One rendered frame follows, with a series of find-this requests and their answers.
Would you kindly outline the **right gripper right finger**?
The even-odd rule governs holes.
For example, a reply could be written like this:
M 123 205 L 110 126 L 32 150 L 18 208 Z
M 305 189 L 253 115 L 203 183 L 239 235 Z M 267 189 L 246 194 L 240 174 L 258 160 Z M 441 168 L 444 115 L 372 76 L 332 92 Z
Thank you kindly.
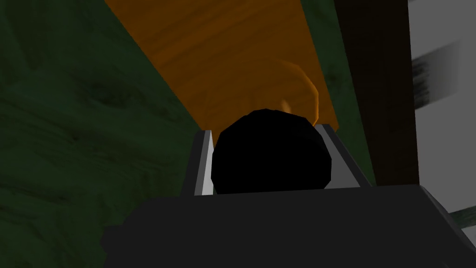
M 315 129 L 322 136 L 332 158 L 331 181 L 326 189 L 370 187 L 368 179 L 333 128 L 330 125 L 316 125 Z

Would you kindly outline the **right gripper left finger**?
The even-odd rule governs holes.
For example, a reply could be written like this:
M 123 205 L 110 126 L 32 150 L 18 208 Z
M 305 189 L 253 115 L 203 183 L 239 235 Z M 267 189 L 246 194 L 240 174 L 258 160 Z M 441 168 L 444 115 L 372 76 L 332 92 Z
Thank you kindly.
M 213 195 L 211 179 L 214 151 L 211 130 L 198 131 L 193 140 L 181 196 Z

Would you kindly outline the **black and orange door knob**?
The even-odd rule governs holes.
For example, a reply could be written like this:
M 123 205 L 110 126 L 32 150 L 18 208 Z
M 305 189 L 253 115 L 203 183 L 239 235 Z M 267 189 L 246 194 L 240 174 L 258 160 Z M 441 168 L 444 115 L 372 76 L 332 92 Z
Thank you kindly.
M 278 59 L 238 63 L 231 89 L 252 110 L 223 130 L 212 155 L 218 194 L 323 189 L 332 158 L 318 120 L 318 91 L 300 66 Z

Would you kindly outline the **orange wooden door leaf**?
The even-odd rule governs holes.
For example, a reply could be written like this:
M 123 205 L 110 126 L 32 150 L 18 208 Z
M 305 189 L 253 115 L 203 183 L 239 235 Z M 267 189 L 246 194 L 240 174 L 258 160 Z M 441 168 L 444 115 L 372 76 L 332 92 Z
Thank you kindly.
M 300 0 L 105 0 L 202 129 L 254 109 L 338 129 Z

